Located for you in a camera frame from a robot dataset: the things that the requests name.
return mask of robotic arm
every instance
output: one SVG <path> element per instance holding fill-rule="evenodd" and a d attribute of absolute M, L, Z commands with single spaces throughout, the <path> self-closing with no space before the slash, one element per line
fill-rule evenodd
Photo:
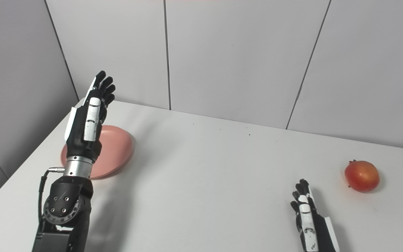
<path fill-rule="evenodd" d="M 96 75 L 83 105 L 72 107 L 65 131 L 66 166 L 49 168 L 40 181 L 39 225 L 32 252 L 83 252 L 90 224 L 93 184 L 91 169 L 100 155 L 99 141 L 107 107 L 116 89 L 104 71 Z M 63 172 L 51 185 L 41 211 L 41 196 L 49 172 Z"/>
<path fill-rule="evenodd" d="M 315 201 L 305 179 L 296 184 L 295 201 L 290 203 L 296 212 L 298 228 L 304 252 L 340 252 L 331 218 L 318 214 Z"/>

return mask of white wall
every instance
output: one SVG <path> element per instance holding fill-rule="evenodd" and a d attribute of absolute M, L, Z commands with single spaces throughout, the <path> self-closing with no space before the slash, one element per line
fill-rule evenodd
<path fill-rule="evenodd" d="M 169 108 L 162 0 L 47 0 L 76 85 L 85 96 L 100 70 L 116 99 Z"/>
<path fill-rule="evenodd" d="M 403 1 L 332 1 L 289 129 L 403 147 Z"/>
<path fill-rule="evenodd" d="M 76 102 L 45 3 L 0 0 L 0 186 Z"/>
<path fill-rule="evenodd" d="M 332 0 L 307 73 L 328 0 L 48 3 L 80 96 L 285 128 L 303 83 L 288 129 L 403 147 L 403 2 Z"/>
<path fill-rule="evenodd" d="M 285 128 L 328 3 L 168 0 L 172 110 Z"/>

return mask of black cable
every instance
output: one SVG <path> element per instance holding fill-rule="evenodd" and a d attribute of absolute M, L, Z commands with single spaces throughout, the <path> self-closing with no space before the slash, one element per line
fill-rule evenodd
<path fill-rule="evenodd" d="M 44 185 L 46 184 L 46 179 L 48 178 L 49 169 L 46 170 L 44 175 L 40 179 L 40 188 L 38 190 L 38 221 L 41 222 L 41 218 L 43 215 L 42 211 L 42 201 L 43 201 L 43 191 Z"/>

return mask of red fruit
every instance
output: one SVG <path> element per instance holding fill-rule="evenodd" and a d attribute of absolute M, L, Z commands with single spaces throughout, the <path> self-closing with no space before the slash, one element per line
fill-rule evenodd
<path fill-rule="evenodd" d="M 362 193 L 374 190 L 380 182 L 377 168 L 367 161 L 349 161 L 344 176 L 350 187 Z"/>

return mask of pink plate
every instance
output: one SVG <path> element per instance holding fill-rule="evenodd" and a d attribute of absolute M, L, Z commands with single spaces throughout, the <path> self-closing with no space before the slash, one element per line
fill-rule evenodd
<path fill-rule="evenodd" d="M 130 134 L 125 130 L 112 126 L 102 125 L 100 133 L 102 151 L 91 170 L 90 179 L 102 179 L 125 165 L 133 154 L 133 143 Z M 66 164 L 66 145 L 61 152 L 61 162 Z"/>

